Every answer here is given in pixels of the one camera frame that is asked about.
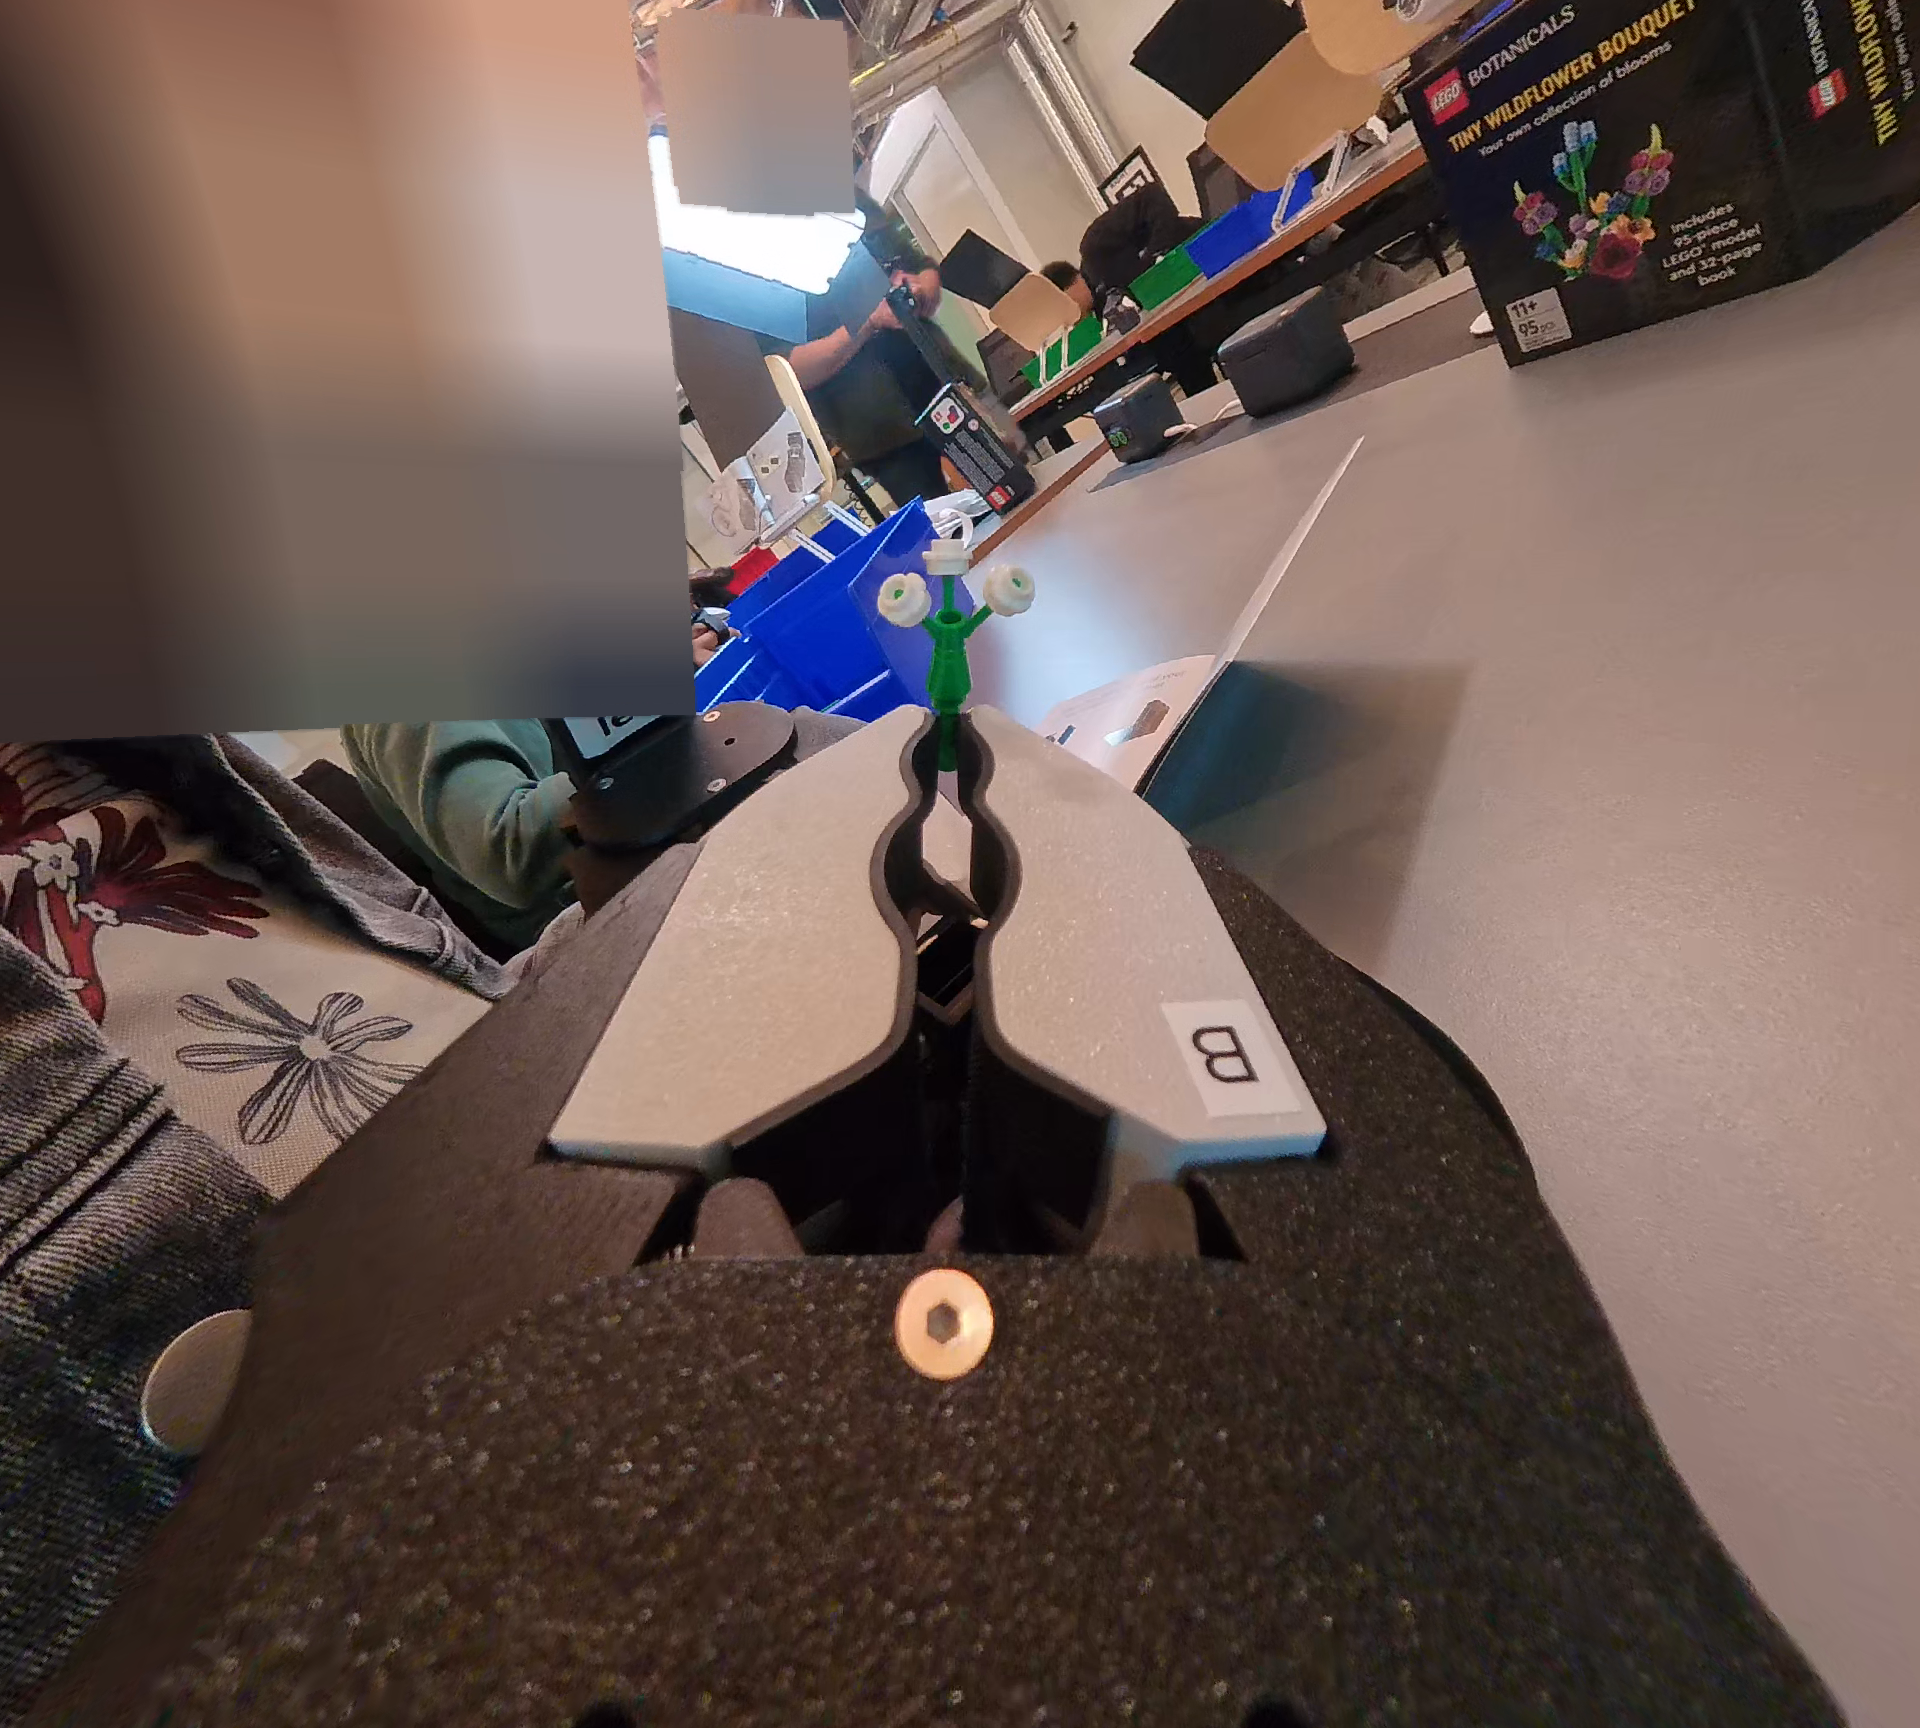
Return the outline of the studio light panel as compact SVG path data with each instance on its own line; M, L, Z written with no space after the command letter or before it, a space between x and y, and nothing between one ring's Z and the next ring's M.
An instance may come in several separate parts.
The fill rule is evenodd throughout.
M777 344L855 329L891 289L858 214L675 208L659 248L671 311Z

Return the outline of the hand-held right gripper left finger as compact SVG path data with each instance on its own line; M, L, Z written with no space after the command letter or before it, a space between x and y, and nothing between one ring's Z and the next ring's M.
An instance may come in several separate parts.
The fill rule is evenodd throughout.
M708 831L554 1152L731 1154L899 1048L912 942L884 874L922 810L924 735L924 710L891 710Z

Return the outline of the white instruction booklet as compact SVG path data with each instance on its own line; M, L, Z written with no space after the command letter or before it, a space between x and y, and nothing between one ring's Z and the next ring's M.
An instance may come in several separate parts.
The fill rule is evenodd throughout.
M1195 708L1213 687L1222 684L1230 666L1240 661L1271 596L1282 587L1343 477L1362 455L1363 445L1365 439L1356 437L1333 464L1260 576L1260 584L1240 609L1215 654L1168 661L1057 703L1038 725L1043 742L1089 764L1129 793L1141 794L1163 756L1187 728Z

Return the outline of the green lego stem white flowers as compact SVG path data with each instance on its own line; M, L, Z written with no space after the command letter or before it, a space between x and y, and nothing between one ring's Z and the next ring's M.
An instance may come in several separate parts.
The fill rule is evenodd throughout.
M996 565L979 584L979 606L958 606L958 582L971 565L963 541L934 536L918 571L895 571L875 590L877 618L904 632L922 632L929 642L924 693L934 714L937 774L958 772L958 732L971 694L967 642L992 617L1019 617L1038 598L1034 576L1018 565Z

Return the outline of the large blue plastic bin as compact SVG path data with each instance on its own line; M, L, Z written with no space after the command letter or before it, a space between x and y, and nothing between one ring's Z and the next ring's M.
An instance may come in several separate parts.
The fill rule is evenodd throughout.
M765 704L869 723L924 708L932 642L887 625L877 592L894 575L924 572L932 541L922 498L862 534L828 521L731 602L731 639L692 678L695 713Z

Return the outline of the person's denim jacket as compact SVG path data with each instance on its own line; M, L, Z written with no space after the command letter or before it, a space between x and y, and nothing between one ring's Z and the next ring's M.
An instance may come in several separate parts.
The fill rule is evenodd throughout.
M4 950L1 1718L22 1724L179 1499L141 1391L245 1311L276 1202Z

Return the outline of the person's floral shirt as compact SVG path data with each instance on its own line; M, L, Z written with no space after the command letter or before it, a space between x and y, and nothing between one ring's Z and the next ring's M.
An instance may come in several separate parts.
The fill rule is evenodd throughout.
M234 736L7 740L4 950L282 1199L511 979Z

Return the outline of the open booklet with pictures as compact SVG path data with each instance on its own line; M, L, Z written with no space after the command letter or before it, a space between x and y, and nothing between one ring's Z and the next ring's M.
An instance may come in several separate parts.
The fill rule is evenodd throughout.
M701 515L718 547L737 556L780 536L828 498L832 466L819 460L804 420L782 409L758 440L721 466Z

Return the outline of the narrow black lego box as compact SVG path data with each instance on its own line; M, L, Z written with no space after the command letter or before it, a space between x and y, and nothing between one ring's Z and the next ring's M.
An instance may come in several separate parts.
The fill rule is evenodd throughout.
M1015 510L1038 493L1025 437L992 393L943 384L918 428L992 513Z

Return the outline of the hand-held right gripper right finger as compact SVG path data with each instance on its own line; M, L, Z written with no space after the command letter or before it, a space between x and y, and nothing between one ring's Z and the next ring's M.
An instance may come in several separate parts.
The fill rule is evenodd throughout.
M1327 1121L1181 834L996 708L971 713L973 1011L1018 1118L1094 1170L1307 1158Z

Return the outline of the black lego set box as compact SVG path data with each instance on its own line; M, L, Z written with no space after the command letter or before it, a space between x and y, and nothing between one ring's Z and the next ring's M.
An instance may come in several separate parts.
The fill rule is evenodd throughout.
M1918 0L1515 0L1400 101L1502 355L1817 273L1918 197Z

